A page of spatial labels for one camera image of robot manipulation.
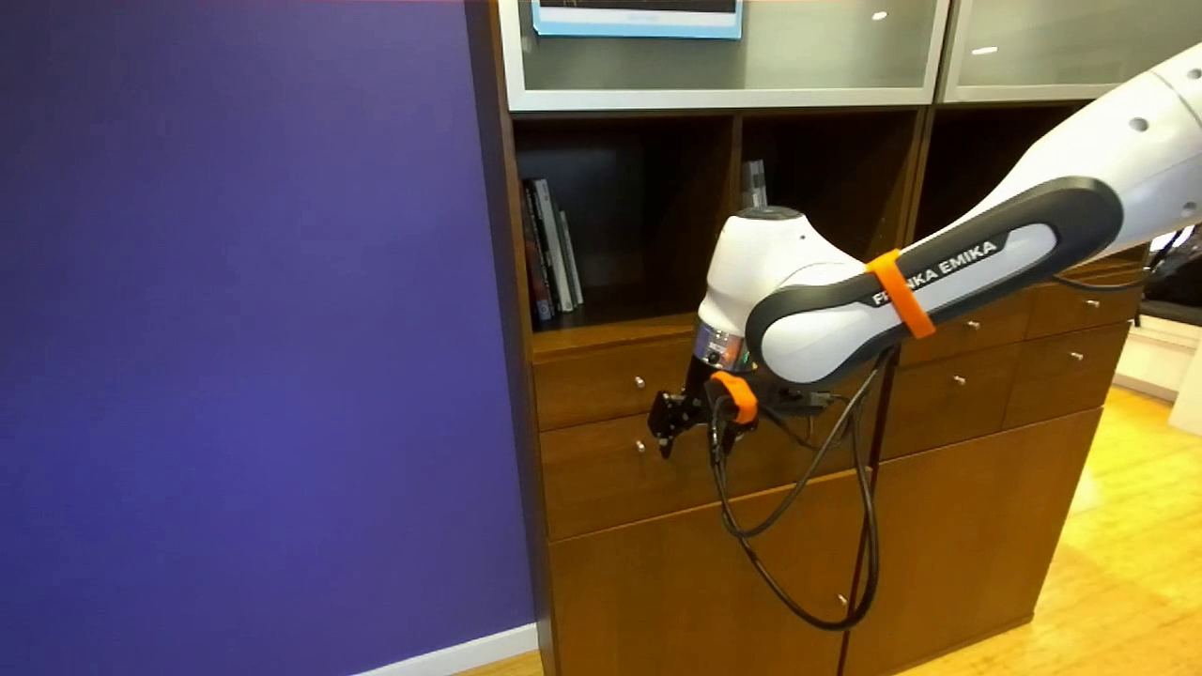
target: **glass cabinet door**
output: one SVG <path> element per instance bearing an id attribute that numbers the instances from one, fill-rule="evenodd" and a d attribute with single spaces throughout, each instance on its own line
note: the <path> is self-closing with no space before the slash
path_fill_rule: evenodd
<path id="1" fill-rule="evenodd" d="M 745 0 L 735 39 L 563 39 L 535 31 L 541 0 L 496 3 L 509 108 L 535 112 L 926 107 L 949 0 Z"/>
<path id="2" fill-rule="evenodd" d="M 1197 0 L 958 0 L 940 98 L 1095 98 L 1194 41 Z"/>

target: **white baseboard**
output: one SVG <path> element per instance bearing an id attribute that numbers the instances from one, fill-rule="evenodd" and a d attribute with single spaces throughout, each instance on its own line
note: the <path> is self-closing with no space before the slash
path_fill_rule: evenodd
<path id="1" fill-rule="evenodd" d="M 394 664 L 382 664 L 382 670 L 372 670 L 362 676 L 454 676 L 467 670 L 481 670 L 491 661 L 535 654 L 535 651 L 536 651 L 536 622 L 523 622 L 523 629 L 496 630 L 496 634 L 486 634 L 473 642 L 458 642 L 458 647 L 447 647 L 437 654 L 416 654 L 408 661 L 394 661 Z"/>

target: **wooden floor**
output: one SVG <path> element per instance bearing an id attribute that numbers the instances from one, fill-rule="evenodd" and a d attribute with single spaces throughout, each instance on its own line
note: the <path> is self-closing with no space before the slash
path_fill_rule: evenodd
<path id="1" fill-rule="evenodd" d="M 904 676 L 1202 676 L 1202 435 L 1110 391 L 1038 619 Z M 541 676 L 535 654 L 473 676 Z"/>

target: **purple wall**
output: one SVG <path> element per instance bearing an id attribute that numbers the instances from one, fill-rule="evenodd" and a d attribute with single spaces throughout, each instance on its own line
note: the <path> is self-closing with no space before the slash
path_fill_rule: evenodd
<path id="1" fill-rule="evenodd" d="M 463 11 L 0 3 L 0 672 L 529 619 Z"/>

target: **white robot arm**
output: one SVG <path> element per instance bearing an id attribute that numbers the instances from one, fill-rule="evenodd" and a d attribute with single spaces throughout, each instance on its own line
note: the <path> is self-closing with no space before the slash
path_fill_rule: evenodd
<path id="1" fill-rule="evenodd" d="M 964 218 L 866 267 L 795 212 L 734 214 L 710 259 L 686 387 L 747 361 L 819 387 L 955 313 L 1197 218 L 1202 45 L 1088 102 Z"/>

